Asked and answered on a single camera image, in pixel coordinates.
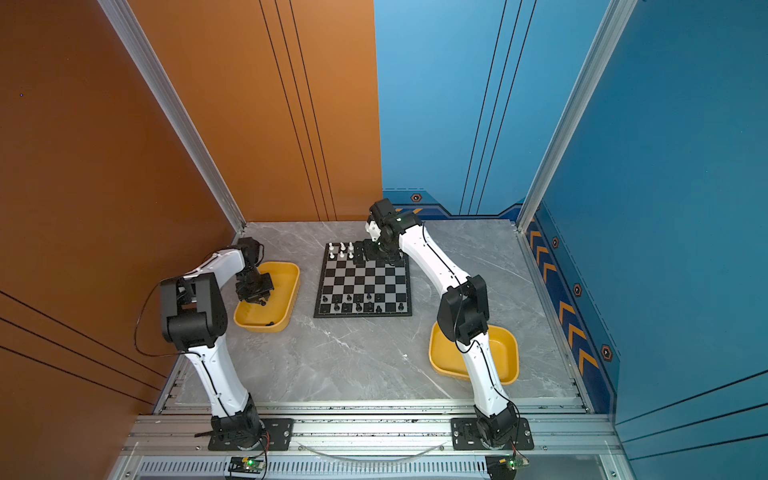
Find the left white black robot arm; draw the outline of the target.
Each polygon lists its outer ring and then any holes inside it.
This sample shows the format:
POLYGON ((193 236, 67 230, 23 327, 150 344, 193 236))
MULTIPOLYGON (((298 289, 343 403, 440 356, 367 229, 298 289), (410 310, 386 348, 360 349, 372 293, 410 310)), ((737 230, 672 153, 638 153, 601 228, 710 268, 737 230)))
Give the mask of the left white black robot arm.
POLYGON ((274 289, 258 270, 264 247, 253 238, 211 254, 201 265, 159 283, 162 335, 195 368, 211 406, 211 450, 264 449, 268 438, 226 342, 229 317, 221 287, 235 280, 241 301, 265 305, 274 289))

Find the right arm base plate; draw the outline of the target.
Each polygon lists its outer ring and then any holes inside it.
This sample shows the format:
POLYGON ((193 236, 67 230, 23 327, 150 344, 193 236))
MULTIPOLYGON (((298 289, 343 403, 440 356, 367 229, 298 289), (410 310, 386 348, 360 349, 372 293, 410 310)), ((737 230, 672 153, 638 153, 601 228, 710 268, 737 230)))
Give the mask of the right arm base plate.
POLYGON ((452 446, 457 451, 517 450, 535 448, 533 434, 526 418, 514 420, 510 428, 497 431, 477 418, 450 420, 452 446))

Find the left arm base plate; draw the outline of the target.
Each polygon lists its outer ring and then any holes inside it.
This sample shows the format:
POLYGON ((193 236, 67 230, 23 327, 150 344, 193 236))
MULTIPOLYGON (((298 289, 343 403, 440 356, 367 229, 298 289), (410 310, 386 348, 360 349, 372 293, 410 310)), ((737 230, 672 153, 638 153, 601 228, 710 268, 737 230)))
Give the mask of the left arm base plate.
POLYGON ((289 449, 294 430, 294 420, 288 417, 260 419, 248 427, 212 429, 209 437, 210 451, 260 451, 283 452, 289 449))

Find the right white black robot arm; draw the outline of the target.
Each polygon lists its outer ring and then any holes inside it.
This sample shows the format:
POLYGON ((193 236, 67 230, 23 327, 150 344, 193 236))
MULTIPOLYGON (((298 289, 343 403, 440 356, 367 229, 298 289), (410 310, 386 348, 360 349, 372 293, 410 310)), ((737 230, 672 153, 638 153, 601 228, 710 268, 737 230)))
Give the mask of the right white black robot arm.
POLYGON ((364 242, 376 259, 403 255, 415 261, 441 295, 437 325, 462 355, 473 389, 481 439, 492 449, 509 444, 519 431, 520 414, 504 388, 492 358, 486 281, 472 276, 437 245, 413 212, 398 212, 384 198, 369 208, 364 242))

